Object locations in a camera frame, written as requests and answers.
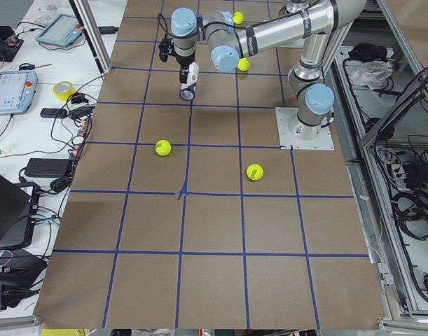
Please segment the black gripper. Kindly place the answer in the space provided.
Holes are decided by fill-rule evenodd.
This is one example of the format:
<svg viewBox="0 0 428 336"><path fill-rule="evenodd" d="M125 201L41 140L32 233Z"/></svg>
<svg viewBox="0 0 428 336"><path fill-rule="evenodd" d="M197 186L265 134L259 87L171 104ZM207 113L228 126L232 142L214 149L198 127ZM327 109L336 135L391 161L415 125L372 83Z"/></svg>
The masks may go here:
<svg viewBox="0 0 428 336"><path fill-rule="evenodd" d="M187 84L189 67L194 63L194 57L178 57L177 62L180 65L179 70L179 82L181 84Z"/></svg>

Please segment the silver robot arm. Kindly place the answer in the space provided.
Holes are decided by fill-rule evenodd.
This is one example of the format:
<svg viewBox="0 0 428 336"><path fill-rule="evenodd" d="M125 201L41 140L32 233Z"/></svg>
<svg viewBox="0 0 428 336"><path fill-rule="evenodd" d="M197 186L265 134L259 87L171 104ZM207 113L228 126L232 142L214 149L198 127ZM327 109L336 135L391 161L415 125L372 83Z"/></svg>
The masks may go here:
<svg viewBox="0 0 428 336"><path fill-rule="evenodd" d="M287 15L246 27L235 26L227 11L201 15L182 7L171 16L171 30L160 42L159 56L162 62L174 57L180 65L179 80L186 83L199 41L207 42L216 69L229 72L242 58L303 39L301 58L289 72L299 106L294 126L297 133L316 131L334 102L332 90L321 82L329 38L350 25L365 5L365 1L288 1Z"/></svg>

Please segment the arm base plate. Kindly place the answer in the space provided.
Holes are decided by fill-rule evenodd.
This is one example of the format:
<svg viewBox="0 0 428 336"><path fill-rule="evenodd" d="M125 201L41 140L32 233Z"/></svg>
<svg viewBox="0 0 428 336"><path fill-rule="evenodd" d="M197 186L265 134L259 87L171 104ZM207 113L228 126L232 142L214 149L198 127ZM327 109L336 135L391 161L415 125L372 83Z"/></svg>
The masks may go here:
<svg viewBox="0 0 428 336"><path fill-rule="evenodd" d="M287 150L333 151L330 127L307 126L298 119L298 108L277 107L275 109L279 147Z"/></svg>

